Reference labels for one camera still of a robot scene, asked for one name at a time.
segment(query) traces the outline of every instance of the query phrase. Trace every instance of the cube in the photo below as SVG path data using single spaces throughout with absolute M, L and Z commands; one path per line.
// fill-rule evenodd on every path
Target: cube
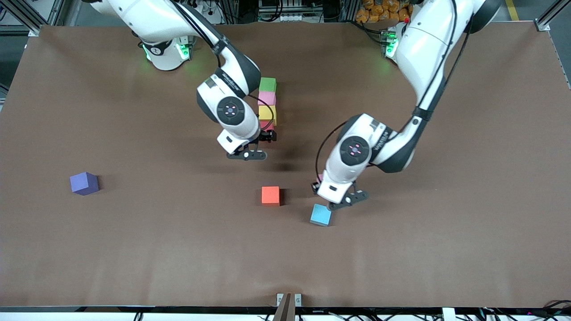
M 326 206 L 319 204 L 313 206 L 313 212 L 311 212 L 311 219 L 309 220 L 311 223 L 327 227 L 330 219 L 331 211 Z
M 260 121 L 260 128 L 263 129 L 264 127 L 266 127 L 266 125 L 268 125 L 270 121 Z M 272 122 L 268 128 L 264 129 L 264 130 L 274 130 L 274 122 Z
M 97 176 L 88 172 L 79 173 L 70 177 L 71 191 L 79 195 L 88 195 L 99 190 Z
M 260 91 L 273 91 L 276 92 L 276 79 L 275 78 L 266 78 L 262 77 L 260 80 Z
M 270 108 L 272 109 L 272 111 L 274 112 L 274 125 L 278 125 L 278 113 L 276 112 L 276 106 L 274 105 L 270 105 Z M 268 108 L 268 106 L 258 106 L 258 118 L 261 121 L 269 121 L 272 119 L 272 113 L 270 112 L 270 109 Z
M 262 187 L 262 206 L 280 206 L 280 187 Z
M 268 105 L 276 104 L 276 93 L 273 91 L 260 91 L 258 98 L 260 99 L 260 101 L 258 101 L 258 106 L 265 106 L 264 103 Z

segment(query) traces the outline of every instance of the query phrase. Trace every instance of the orange block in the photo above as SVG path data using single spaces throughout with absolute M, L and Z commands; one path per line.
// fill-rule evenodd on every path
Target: orange block
M 262 186 L 262 206 L 280 206 L 279 186 Z

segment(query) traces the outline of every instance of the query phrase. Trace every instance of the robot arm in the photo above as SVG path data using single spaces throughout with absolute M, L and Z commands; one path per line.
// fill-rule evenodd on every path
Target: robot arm
M 497 0 L 436 0 L 424 3 L 398 34 L 395 60 L 417 97 L 411 118 L 395 131 L 367 114 L 350 118 L 331 151 L 323 180 L 314 191 L 335 210 L 368 198 L 355 188 L 357 177 L 368 167 L 399 172 L 411 162 L 416 144 L 444 91 L 444 61 L 471 19 L 478 30 L 495 15 Z
M 177 39 L 203 38 L 216 56 L 224 57 L 225 63 L 197 88 L 199 107 L 222 126 L 218 142 L 229 158 L 241 147 L 258 141 L 262 132 L 258 118 L 243 98 L 259 87 L 260 70 L 205 17 L 192 7 L 169 0 L 102 0 L 91 5 L 100 13 L 121 18 L 141 39 L 149 60 L 161 70 L 177 68 L 188 59 L 182 54 Z M 265 159 L 266 154 L 250 151 L 245 157 L 239 156 Z

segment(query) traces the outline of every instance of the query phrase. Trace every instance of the green block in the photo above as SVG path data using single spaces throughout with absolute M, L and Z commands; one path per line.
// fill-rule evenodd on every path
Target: green block
M 260 91 L 272 91 L 275 93 L 276 86 L 276 78 L 262 77 L 260 81 Z

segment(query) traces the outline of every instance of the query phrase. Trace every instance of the cyan block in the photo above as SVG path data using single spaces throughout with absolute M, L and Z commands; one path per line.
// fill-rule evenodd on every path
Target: cyan block
M 276 84 L 275 78 L 262 77 L 262 79 L 260 80 L 260 87 L 259 87 L 260 91 L 276 92 L 276 87 L 277 87 L 277 84 Z
M 276 93 L 273 91 L 260 91 L 258 99 L 260 99 L 260 101 L 258 101 L 258 106 L 265 106 L 264 103 L 268 105 L 276 105 Z
M 79 173 L 70 177 L 71 191 L 79 195 L 88 195 L 99 190 L 97 176 L 88 172 Z
M 313 206 L 313 212 L 311 212 L 311 219 L 309 220 L 313 224 L 321 226 L 329 226 L 329 220 L 331 219 L 331 211 L 323 205 L 315 204 Z

